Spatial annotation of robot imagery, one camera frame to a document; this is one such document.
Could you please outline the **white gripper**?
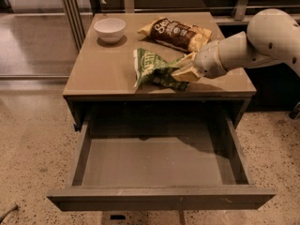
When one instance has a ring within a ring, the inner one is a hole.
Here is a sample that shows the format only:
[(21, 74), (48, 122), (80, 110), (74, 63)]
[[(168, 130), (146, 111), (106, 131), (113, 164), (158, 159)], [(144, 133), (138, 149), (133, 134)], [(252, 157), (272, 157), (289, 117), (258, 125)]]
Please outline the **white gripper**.
[(172, 73), (178, 82), (196, 82), (202, 76), (215, 79), (227, 74), (218, 53), (219, 41), (205, 44), (197, 53), (185, 55), (176, 65), (180, 68)]

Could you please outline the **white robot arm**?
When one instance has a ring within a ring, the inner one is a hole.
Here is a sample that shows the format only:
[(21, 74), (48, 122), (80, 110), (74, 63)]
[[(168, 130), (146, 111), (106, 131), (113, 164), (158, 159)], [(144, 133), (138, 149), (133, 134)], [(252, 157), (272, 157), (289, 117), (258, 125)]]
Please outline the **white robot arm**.
[(269, 8), (252, 17), (245, 32), (214, 40), (181, 59), (172, 77), (179, 82), (215, 79), (237, 68), (279, 63), (300, 76), (300, 26), (289, 14)]

